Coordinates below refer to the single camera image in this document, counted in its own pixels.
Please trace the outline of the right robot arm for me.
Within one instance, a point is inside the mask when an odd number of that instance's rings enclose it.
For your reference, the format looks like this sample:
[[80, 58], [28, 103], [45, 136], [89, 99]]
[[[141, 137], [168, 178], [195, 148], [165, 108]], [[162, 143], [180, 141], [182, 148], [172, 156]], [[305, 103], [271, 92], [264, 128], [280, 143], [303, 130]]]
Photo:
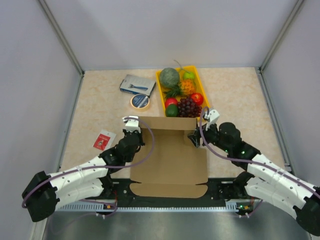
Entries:
[[320, 188], [277, 166], [243, 141], [233, 123], [198, 126], [187, 137], [197, 148], [214, 145], [225, 151], [225, 159], [244, 170], [233, 185], [237, 197], [261, 199], [289, 214], [309, 234], [320, 235]]

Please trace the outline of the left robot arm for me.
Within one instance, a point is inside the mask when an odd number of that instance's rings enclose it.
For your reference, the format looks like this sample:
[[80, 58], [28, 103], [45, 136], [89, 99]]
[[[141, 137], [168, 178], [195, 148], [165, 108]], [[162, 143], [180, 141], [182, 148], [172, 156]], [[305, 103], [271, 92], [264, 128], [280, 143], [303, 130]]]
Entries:
[[118, 143], [93, 159], [63, 172], [36, 173], [22, 192], [22, 206], [36, 223], [60, 207], [85, 198], [109, 198], [114, 191], [111, 174], [126, 167], [142, 146], [141, 129], [123, 130]]

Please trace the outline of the brown cardboard box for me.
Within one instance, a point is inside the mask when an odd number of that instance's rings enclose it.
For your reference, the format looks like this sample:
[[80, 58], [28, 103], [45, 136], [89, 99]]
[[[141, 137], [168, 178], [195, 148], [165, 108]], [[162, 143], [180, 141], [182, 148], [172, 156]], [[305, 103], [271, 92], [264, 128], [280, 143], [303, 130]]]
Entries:
[[196, 118], [142, 116], [145, 143], [130, 169], [130, 190], [141, 197], [202, 197], [208, 190], [207, 151], [188, 139]]

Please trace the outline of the red white packet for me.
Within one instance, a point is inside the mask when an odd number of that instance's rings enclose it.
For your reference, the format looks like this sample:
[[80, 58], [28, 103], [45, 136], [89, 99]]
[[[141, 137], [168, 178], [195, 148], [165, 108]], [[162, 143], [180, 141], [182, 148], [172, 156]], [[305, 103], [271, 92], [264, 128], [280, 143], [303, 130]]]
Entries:
[[93, 147], [100, 150], [100, 151], [105, 151], [106, 149], [110, 148], [113, 144], [113, 141], [116, 138], [116, 134], [114, 132], [110, 132], [108, 130], [102, 129], [94, 144]]

